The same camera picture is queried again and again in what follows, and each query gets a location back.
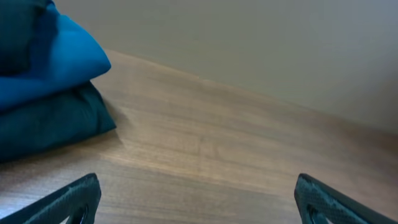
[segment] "wooden table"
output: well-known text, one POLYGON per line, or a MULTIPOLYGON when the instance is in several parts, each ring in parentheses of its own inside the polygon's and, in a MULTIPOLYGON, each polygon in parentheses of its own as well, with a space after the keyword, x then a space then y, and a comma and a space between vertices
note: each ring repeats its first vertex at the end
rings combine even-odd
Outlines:
POLYGON ((0 217, 96 172, 96 223, 300 223, 306 172, 398 220, 398 139, 107 51, 118 128, 0 165, 0 217))

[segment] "blue towel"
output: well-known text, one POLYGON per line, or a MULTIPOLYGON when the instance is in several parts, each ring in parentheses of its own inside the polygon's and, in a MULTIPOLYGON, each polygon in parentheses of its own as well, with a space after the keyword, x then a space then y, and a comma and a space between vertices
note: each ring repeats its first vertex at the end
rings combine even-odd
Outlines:
POLYGON ((85 83, 111 68, 102 48, 49 1, 30 45, 28 72, 0 77, 0 111, 85 83))

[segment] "wooden surface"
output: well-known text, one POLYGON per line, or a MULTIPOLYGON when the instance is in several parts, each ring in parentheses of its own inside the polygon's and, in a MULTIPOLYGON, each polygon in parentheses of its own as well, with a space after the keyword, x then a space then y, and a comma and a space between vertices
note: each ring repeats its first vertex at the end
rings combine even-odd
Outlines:
POLYGON ((0 165, 0 217, 96 172, 96 223, 300 223, 306 172, 398 220, 395 136, 107 53, 117 130, 0 165))

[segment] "stack of folded fabric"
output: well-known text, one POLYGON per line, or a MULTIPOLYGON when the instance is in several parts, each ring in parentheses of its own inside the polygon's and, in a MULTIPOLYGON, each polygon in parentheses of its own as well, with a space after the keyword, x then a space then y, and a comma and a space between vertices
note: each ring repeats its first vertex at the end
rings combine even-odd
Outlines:
POLYGON ((0 162, 115 128, 90 79, 111 64, 49 0, 0 0, 0 162))

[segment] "white wall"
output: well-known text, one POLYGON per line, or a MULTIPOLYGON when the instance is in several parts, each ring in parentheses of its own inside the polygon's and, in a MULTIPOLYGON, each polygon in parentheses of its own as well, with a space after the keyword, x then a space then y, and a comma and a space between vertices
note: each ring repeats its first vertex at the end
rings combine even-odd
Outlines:
POLYGON ((103 47, 398 133, 397 0, 58 0, 103 47))

